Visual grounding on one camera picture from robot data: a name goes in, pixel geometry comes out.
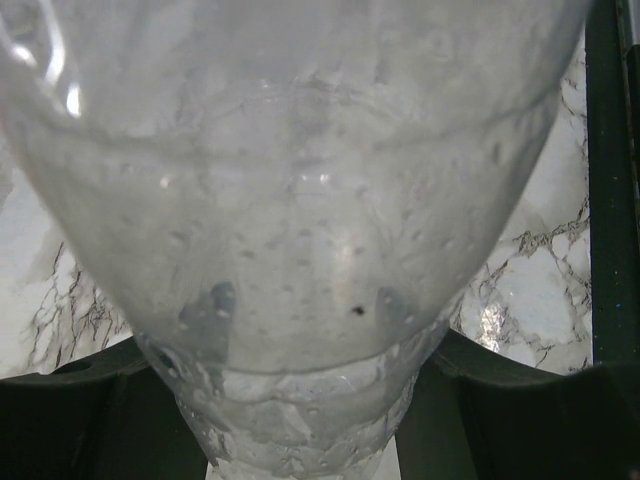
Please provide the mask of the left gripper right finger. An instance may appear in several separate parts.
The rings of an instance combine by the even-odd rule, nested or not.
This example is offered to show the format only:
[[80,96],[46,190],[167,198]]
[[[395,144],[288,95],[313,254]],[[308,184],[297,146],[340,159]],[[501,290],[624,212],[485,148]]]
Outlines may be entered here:
[[561,376],[449,331],[395,439],[404,479],[636,479],[639,365]]

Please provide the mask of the clear plastic bottle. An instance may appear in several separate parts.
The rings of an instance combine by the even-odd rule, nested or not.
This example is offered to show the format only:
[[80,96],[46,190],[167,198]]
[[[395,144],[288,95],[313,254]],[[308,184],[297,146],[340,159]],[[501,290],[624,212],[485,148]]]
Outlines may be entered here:
[[225,479],[369,479],[587,1],[5,1],[6,138]]

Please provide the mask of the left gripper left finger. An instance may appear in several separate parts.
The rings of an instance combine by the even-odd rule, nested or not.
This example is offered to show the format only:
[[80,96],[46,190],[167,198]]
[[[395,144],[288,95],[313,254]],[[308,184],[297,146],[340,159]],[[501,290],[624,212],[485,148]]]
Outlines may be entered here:
[[133,339],[1,382],[4,479],[202,479],[207,464]]

